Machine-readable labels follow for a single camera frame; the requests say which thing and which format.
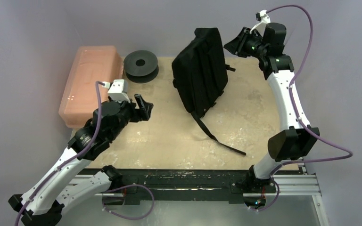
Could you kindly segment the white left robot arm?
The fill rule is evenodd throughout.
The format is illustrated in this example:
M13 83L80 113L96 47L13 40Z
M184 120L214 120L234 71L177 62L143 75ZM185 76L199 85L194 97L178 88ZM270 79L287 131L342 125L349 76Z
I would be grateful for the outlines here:
M107 150L130 123L148 121L154 105L141 95L133 100L101 101L85 125L68 142L51 169L23 194L14 194L9 204L17 212L15 225L54 226L74 206L98 193L125 191L128 185L112 165L100 169L89 180L68 188L86 166Z

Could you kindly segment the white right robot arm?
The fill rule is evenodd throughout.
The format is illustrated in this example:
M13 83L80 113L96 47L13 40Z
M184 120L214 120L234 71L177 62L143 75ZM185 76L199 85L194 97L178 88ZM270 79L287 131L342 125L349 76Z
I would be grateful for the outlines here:
M268 153L250 168L246 178L246 186L253 192L262 188L282 164L302 160L320 133L317 127L311 126L293 89L295 68L292 58L283 52L286 33L285 25L279 23L265 25L263 33L244 27L236 38L224 45L233 55L258 59L278 108L280 131L269 138Z

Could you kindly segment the black student backpack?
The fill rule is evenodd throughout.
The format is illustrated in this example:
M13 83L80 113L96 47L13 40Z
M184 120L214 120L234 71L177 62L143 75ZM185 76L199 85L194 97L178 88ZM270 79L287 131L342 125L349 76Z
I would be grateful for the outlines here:
M210 139L246 156L245 152L221 143L201 120L224 93L227 72L235 69L225 62L218 28L197 28L194 35L194 39L172 61L173 86L186 111Z

